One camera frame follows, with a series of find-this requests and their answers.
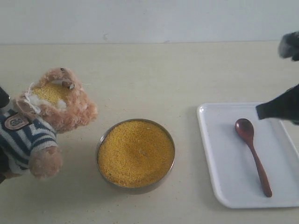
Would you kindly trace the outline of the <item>dark brown wooden spoon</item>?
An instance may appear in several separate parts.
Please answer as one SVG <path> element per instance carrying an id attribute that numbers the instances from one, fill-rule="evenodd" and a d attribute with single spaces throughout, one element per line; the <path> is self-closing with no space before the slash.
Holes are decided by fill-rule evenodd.
<path id="1" fill-rule="evenodd" d="M 252 153 L 264 195 L 268 198 L 272 197 L 272 190 L 267 174 L 254 147 L 255 132 L 252 123 L 245 118 L 238 119 L 235 122 L 235 131 L 237 132 L 239 137 L 246 143 Z"/>

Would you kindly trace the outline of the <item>plush teddy bear striped shirt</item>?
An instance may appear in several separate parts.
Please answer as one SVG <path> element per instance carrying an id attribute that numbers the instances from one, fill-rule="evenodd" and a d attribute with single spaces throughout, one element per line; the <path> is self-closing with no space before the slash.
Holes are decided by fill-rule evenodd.
<path id="1" fill-rule="evenodd" d="M 57 135 L 86 126 L 97 115 L 96 104 L 70 69 L 50 69 L 10 99 L 0 116 L 0 179 L 54 176 L 63 164 Z"/>

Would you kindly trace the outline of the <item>white rectangular plastic tray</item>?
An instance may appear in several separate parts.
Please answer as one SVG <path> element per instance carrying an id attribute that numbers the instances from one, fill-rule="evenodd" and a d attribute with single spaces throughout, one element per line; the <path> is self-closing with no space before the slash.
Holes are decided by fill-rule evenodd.
<path id="1" fill-rule="evenodd" d="M 206 103 L 197 108 L 214 195 L 233 209 L 297 207 L 299 153 L 283 123 L 259 120 L 255 107 L 255 103 Z M 235 130 L 240 118 L 254 126 L 254 146 L 268 176 L 271 197 L 264 195 L 252 153 Z"/>

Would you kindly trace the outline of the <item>metal bowl of yellow millet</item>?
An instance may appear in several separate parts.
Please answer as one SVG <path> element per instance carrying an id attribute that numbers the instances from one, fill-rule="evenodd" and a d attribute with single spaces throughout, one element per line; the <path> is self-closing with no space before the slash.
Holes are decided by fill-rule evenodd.
<path id="1" fill-rule="evenodd" d="M 159 123 L 128 119 L 109 128 L 99 139 L 95 159 L 102 178 L 127 194 L 158 188 L 175 161 L 175 143 Z"/>

